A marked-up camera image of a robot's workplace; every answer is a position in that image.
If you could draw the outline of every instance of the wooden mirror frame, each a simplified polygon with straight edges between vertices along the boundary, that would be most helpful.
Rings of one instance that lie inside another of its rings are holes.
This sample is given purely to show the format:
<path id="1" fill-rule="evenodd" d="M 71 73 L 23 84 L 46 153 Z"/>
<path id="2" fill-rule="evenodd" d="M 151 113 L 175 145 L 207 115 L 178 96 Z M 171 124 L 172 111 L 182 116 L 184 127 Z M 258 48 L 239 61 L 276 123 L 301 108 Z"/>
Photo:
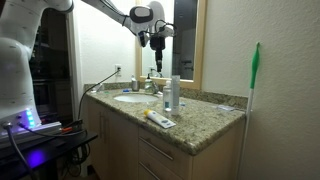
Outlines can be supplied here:
<path id="1" fill-rule="evenodd" d="M 188 89 L 201 89 L 202 80 L 202 62 L 203 62 L 203 47 L 204 47 L 204 34 L 205 34 L 205 22 L 206 22 L 206 10 L 207 0 L 198 0 L 197 9 L 197 23 L 196 23 L 196 39 L 195 39 L 195 52 L 194 52 L 194 72 L 193 80 L 181 79 L 180 86 Z M 146 76 L 142 76 L 142 48 L 136 42 L 136 77 L 141 82 L 144 82 Z M 170 78 L 156 78 L 152 77 L 152 80 L 158 84 L 165 85 L 166 80 Z"/>

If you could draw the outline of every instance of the cabinet door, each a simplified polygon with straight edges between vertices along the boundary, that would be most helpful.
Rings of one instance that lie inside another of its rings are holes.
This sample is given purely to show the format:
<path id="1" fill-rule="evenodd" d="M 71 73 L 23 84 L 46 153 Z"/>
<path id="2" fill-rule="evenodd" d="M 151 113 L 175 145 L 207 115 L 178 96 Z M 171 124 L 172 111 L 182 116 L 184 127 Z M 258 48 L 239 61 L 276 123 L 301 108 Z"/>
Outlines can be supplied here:
<path id="1" fill-rule="evenodd" d="M 91 162 L 101 180 L 108 176 L 108 119 L 106 109 L 94 101 L 89 101 L 89 130 L 98 133 L 98 138 L 90 143 Z"/>
<path id="2" fill-rule="evenodd" d="M 110 120 L 110 179 L 138 179 L 138 127 L 108 111 Z"/>

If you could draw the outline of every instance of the cabinet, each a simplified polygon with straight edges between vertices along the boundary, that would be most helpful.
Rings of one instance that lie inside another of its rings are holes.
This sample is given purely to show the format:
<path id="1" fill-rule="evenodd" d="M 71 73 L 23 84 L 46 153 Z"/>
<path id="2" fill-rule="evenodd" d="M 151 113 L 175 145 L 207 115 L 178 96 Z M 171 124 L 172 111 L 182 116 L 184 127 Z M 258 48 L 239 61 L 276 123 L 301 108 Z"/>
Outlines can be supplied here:
<path id="1" fill-rule="evenodd" d="M 138 179 L 138 127 L 108 111 L 110 119 L 110 178 Z"/>
<path id="2" fill-rule="evenodd" d="M 98 133 L 98 138 L 90 143 L 91 146 L 91 162 L 96 173 L 101 180 L 108 177 L 108 139 L 107 131 L 109 119 L 107 118 L 106 108 L 97 102 L 89 103 L 89 130 Z"/>
<path id="3" fill-rule="evenodd" d="M 243 121 L 191 156 L 93 100 L 89 118 L 99 134 L 91 158 L 102 180 L 236 179 Z"/>
<path id="4" fill-rule="evenodd" d="M 91 161 L 101 180 L 138 179 L 138 127 L 89 100 L 89 130 L 98 133 Z"/>
<path id="5" fill-rule="evenodd" d="M 243 123 L 237 123 L 196 156 L 186 154 L 140 128 L 139 180 L 236 179 Z"/>

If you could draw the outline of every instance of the white robot body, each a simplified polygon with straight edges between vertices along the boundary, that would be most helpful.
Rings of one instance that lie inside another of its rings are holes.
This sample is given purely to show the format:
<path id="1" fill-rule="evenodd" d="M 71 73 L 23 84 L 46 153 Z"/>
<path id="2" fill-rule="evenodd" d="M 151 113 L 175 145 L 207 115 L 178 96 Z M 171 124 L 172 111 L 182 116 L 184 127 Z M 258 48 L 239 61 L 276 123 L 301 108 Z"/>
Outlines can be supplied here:
<path id="1" fill-rule="evenodd" d="M 23 131 L 17 122 L 29 128 L 41 125 L 28 62 L 41 15 L 48 7 L 66 11 L 72 0 L 7 0 L 0 17 L 0 125 L 10 122 L 13 133 Z M 3 128 L 0 133 L 6 135 Z"/>

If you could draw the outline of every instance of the black stand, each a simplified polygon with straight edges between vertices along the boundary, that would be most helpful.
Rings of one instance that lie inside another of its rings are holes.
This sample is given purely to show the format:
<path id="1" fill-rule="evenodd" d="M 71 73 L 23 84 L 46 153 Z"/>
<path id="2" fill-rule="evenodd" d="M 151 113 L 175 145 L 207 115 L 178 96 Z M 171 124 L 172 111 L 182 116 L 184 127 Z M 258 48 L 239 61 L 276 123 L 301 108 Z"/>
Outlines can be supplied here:
<path id="1" fill-rule="evenodd" d="M 46 169 L 48 180 L 58 179 L 56 159 L 97 137 L 96 133 L 81 133 L 63 138 L 42 138 L 18 145 L 33 170 Z M 0 150 L 0 179 L 19 179 L 28 174 L 12 147 Z"/>

